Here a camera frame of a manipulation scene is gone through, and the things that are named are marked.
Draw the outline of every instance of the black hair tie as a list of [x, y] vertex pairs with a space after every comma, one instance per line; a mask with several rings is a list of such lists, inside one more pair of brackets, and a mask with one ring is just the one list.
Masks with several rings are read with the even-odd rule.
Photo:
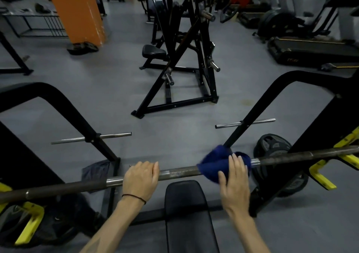
[[127, 194], [127, 193], [125, 193], [125, 194], [122, 195], [122, 197], [124, 197], [124, 196], [126, 196], [126, 195], [132, 196], [132, 197], [135, 197], [135, 198], [137, 198], [137, 199], [142, 200], [142, 201], [145, 203], [145, 205], [146, 205], [146, 203], [147, 203], [147, 202], [146, 202], [145, 200], [143, 200], [141, 197], [135, 196], [135, 195], [133, 195], [133, 194]]

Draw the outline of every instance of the gray floor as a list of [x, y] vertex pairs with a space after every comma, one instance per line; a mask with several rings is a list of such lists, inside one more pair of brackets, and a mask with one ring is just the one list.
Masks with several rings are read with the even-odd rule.
[[[73, 57], [65, 50], [67, 39], [17, 39], [1, 21], [1, 30], [20, 55], [30, 55], [34, 73], [0, 75], [0, 86], [20, 82], [45, 82], [57, 87], [87, 121], [102, 134], [132, 132], [132, 137], [106, 142], [122, 158], [121, 174], [137, 161], [159, 161], [161, 169], [192, 166], [213, 147], [223, 143], [233, 129], [214, 129], [215, 124], [242, 120], [269, 85], [295, 67], [280, 66], [266, 47], [251, 36], [252, 30], [237, 22], [210, 24], [210, 37], [216, 44], [213, 59], [221, 67], [216, 73], [218, 104], [205, 103], [146, 115], [139, 120], [130, 115], [137, 109], [157, 78], [158, 70], [139, 70], [145, 61], [144, 44], [151, 39], [152, 25], [136, 0], [106, 4], [108, 41], [99, 52]], [[182, 30], [189, 28], [183, 19]], [[4, 52], [1, 66], [11, 64]], [[196, 57], [186, 52], [179, 65], [196, 66]], [[342, 73], [350, 76], [351, 72]], [[199, 95], [194, 77], [174, 74], [173, 100]], [[287, 87], [260, 118], [276, 118], [275, 123], [253, 125], [235, 143], [234, 150], [252, 155], [258, 138], [275, 133], [294, 143], [330, 101], [324, 89], [293, 83]], [[153, 104], [164, 102], [164, 93]], [[7, 125], [65, 182], [80, 180], [81, 169], [102, 160], [101, 154], [86, 143], [51, 146], [50, 142], [80, 136], [50, 105], [34, 99], [0, 114]], [[337, 190], [328, 192], [310, 180], [307, 187], [292, 197], [276, 199], [256, 219], [258, 228], [272, 252], [358, 252], [357, 173], [332, 161], [322, 170]], [[200, 182], [207, 200], [219, 199], [218, 186], [204, 177]], [[170, 182], [160, 182], [143, 210], [163, 206], [164, 192]], [[102, 192], [89, 196], [99, 210]], [[212, 213], [220, 251], [243, 252], [239, 239], [224, 212]], [[0, 249], [0, 252], [78, 252], [87, 242], [78, 235], [61, 247]], [[133, 226], [128, 229], [118, 252], [166, 252], [164, 222]]]

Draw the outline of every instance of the tattoo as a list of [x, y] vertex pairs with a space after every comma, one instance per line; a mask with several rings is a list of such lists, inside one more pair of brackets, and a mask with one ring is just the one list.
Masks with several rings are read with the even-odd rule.
[[96, 242], [94, 242], [86, 251], [86, 253], [96, 253], [98, 246], [100, 244], [100, 239], [98, 239]]

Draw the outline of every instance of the hand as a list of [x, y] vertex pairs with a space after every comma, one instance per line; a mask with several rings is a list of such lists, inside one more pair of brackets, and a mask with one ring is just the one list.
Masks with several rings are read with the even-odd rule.
[[132, 194], [148, 201], [157, 187], [158, 175], [158, 162], [138, 162], [126, 172], [123, 178], [122, 194]]
[[222, 206], [231, 219], [236, 216], [249, 217], [249, 181], [248, 169], [242, 157], [229, 156], [228, 181], [223, 172], [218, 172]]

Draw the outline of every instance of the blue towel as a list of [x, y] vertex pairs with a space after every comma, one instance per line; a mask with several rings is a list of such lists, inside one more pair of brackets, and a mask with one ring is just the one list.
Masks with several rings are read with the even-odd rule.
[[[236, 156], [241, 156], [243, 162], [248, 167], [248, 176], [251, 170], [251, 158], [242, 152], [234, 152]], [[197, 164], [198, 169], [201, 174], [203, 174], [209, 180], [218, 183], [218, 172], [222, 171], [227, 180], [229, 173], [229, 164], [228, 156], [231, 155], [230, 149], [227, 149], [223, 145], [218, 145], [214, 148], [206, 157], [201, 161], [200, 164]]]

